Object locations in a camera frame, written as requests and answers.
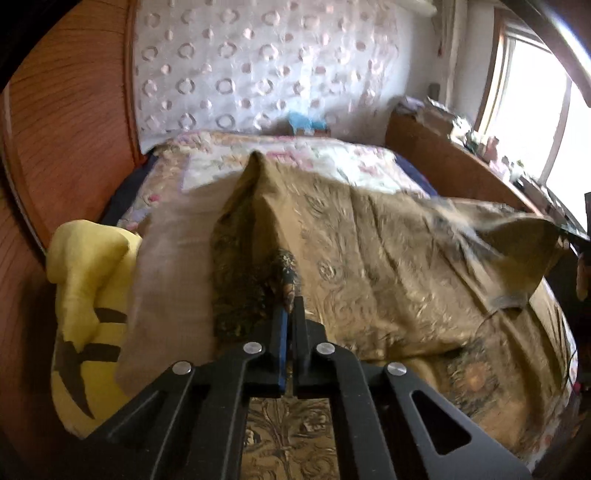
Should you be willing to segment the beige pillow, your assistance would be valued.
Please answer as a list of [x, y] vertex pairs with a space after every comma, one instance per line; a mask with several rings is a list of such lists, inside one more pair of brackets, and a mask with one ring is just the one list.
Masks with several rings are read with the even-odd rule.
[[239, 175], [180, 193], [142, 222], [115, 379], [133, 397], [177, 361], [215, 357], [211, 235]]

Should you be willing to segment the yellow plush toy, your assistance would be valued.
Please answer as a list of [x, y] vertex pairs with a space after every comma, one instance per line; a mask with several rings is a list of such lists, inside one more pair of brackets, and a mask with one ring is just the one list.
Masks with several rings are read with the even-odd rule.
[[56, 286], [51, 394], [65, 429], [90, 435], [128, 401], [115, 380], [141, 237], [74, 220], [54, 232], [46, 256]]

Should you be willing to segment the blue tissue pack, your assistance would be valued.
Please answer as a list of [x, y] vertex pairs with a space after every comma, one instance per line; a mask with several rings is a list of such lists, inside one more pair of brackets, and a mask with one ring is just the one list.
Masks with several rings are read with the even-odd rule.
[[324, 120], [310, 118], [297, 112], [290, 112], [287, 115], [287, 122], [294, 136], [331, 136], [331, 129]]

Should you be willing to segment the window with wooden frame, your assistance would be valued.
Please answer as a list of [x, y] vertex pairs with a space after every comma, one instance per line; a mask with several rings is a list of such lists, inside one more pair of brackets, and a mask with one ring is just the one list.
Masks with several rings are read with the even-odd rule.
[[478, 120], [484, 161], [544, 208], [585, 227], [590, 108], [550, 49], [503, 8], [494, 13], [485, 93]]

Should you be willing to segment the white circle-pattern curtain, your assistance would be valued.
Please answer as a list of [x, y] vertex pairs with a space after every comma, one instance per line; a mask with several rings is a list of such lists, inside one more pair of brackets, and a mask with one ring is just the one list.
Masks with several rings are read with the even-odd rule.
[[398, 94], [400, 13], [391, 1], [140, 2], [140, 147], [195, 129], [276, 133], [293, 113], [379, 143]]

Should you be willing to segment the brown gold patterned garment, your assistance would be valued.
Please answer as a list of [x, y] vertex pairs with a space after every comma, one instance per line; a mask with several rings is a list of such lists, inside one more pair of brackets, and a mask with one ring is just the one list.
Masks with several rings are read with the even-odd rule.
[[550, 221], [508, 206], [384, 193], [252, 152], [211, 236], [221, 346], [274, 306], [377, 365], [408, 361], [529, 466], [568, 400], [571, 347], [545, 283]]

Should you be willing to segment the wooden headboard wardrobe panel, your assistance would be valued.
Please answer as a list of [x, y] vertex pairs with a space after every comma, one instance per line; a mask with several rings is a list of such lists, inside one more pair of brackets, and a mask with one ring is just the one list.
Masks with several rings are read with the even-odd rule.
[[73, 1], [1, 93], [1, 410], [44, 391], [27, 366], [45, 336], [44, 255], [55, 229], [97, 219], [139, 152], [132, 88], [133, 1]]

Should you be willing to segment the clutter on cabinet top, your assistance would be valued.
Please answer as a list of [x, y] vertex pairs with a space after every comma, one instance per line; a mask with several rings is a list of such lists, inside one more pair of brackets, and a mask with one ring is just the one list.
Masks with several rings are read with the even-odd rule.
[[473, 130], [463, 132], [464, 127], [470, 126], [464, 118], [451, 118], [447, 111], [437, 108], [436, 105], [422, 104], [410, 97], [401, 98], [393, 113], [414, 118], [434, 133], [476, 156], [488, 165], [496, 176], [511, 183], [523, 193], [542, 212], [541, 215], [546, 215], [577, 232], [585, 230], [585, 227], [550, 191], [542, 189], [525, 175], [522, 163], [515, 163], [501, 157], [496, 138], [486, 138]]

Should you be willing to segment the dark blue blanket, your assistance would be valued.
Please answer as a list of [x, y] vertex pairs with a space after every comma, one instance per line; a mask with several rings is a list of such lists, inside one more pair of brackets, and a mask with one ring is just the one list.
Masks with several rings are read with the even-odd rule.
[[409, 160], [398, 153], [394, 154], [394, 156], [396, 157], [397, 164], [417, 185], [419, 185], [428, 195], [438, 196], [437, 190]]

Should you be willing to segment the wooden low cabinet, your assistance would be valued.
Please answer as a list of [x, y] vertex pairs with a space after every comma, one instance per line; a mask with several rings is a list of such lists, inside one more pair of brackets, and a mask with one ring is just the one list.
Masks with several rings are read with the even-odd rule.
[[523, 193], [496, 176], [476, 156], [410, 116], [391, 114], [385, 145], [410, 161], [442, 196], [502, 203], [542, 214]]

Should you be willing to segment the floral quilt bedspread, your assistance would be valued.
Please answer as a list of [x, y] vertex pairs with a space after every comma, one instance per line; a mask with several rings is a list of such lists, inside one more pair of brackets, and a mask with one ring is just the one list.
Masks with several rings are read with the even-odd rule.
[[158, 145], [155, 164], [117, 226], [131, 232], [150, 211], [179, 193], [242, 172], [252, 151], [274, 162], [386, 193], [427, 191], [405, 172], [401, 157], [379, 146], [329, 137], [256, 136], [197, 130]]

